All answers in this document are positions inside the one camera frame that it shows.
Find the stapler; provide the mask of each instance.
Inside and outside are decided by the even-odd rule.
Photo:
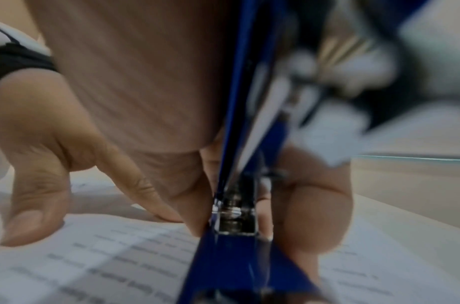
[[[177,303],[332,301],[259,236],[257,189],[262,179],[285,178],[272,166],[288,141],[337,166],[438,106],[421,93],[418,61],[398,36],[399,26],[425,2],[235,3],[213,214]]]

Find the document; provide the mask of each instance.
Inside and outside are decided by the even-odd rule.
[[[68,215],[47,239],[0,247],[0,304],[174,303],[197,245],[182,224]],[[375,248],[388,257],[375,258],[382,255]],[[458,284],[358,218],[345,242],[321,258],[320,273],[340,303],[460,304]]]

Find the skin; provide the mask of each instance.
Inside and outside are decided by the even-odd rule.
[[[211,212],[230,1],[28,0],[56,62],[100,131],[195,235]],[[206,160],[213,162],[213,172]],[[287,146],[272,185],[274,239],[310,277],[351,220],[350,168]]]

